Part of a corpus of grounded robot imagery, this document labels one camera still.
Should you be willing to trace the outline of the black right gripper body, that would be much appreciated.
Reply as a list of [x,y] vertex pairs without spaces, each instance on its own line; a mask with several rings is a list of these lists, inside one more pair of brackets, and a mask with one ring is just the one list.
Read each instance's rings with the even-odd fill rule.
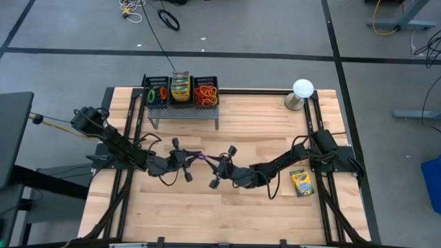
[[209,184],[209,187],[212,189],[217,189],[220,180],[221,179],[230,179],[232,181],[232,187],[238,188],[238,185],[235,185],[235,180],[232,176],[232,171],[234,170],[234,164],[232,162],[232,157],[236,154],[237,149],[231,145],[227,152],[224,152],[219,155],[219,157],[223,157],[223,160],[221,162],[218,162],[218,165],[216,165],[218,168],[216,171],[213,171],[213,174],[215,175],[215,179],[212,180]]

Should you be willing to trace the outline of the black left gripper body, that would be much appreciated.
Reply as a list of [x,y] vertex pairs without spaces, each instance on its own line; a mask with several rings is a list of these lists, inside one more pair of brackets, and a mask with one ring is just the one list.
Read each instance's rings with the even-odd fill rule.
[[193,152],[182,149],[177,138],[172,139],[173,150],[167,159],[168,172],[177,172],[179,169],[184,171],[184,177],[187,183],[192,182],[193,178],[189,171],[190,162],[187,160],[193,157]]

